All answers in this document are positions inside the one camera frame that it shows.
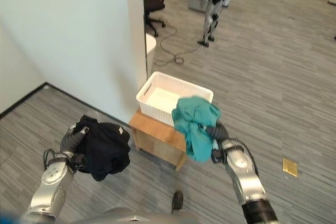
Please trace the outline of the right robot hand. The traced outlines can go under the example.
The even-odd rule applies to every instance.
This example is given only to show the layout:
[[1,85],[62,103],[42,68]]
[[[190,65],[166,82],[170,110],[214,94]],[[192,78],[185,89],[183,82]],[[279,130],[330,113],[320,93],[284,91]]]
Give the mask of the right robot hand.
[[209,137],[215,139],[218,143],[230,138],[228,131],[220,121],[217,121],[215,126],[207,126],[205,131]]

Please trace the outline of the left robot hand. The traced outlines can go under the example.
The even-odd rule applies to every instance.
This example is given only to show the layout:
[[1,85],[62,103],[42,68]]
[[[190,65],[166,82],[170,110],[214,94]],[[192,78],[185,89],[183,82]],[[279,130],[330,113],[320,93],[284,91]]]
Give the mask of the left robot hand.
[[78,145],[83,140],[84,136],[89,132],[89,128],[84,126],[78,132],[75,132],[76,125],[71,125],[66,134],[63,136],[62,141],[60,143],[60,151],[61,152],[70,152],[75,153]]

